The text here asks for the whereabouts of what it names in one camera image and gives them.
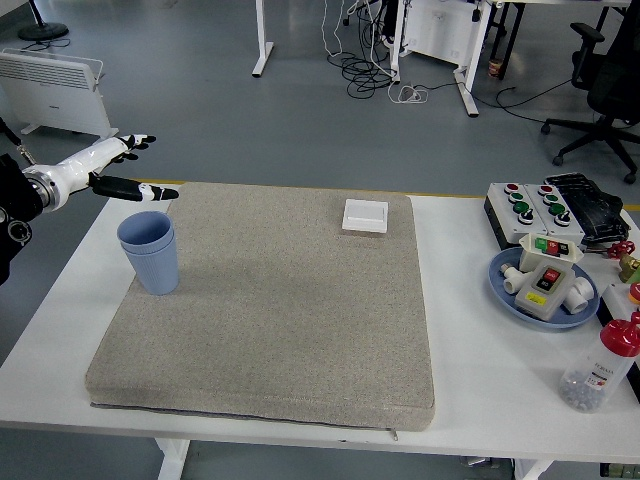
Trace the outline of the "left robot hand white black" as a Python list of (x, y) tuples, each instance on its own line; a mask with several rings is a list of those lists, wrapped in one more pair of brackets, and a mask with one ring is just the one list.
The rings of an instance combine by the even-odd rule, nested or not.
[(47, 185), (53, 188), (53, 205), (61, 207), (73, 193), (87, 188), (101, 196), (134, 202), (177, 199), (179, 192), (172, 188), (102, 175), (111, 164), (137, 159), (134, 151), (148, 148), (155, 140), (146, 134), (112, 137), (51, 166)]

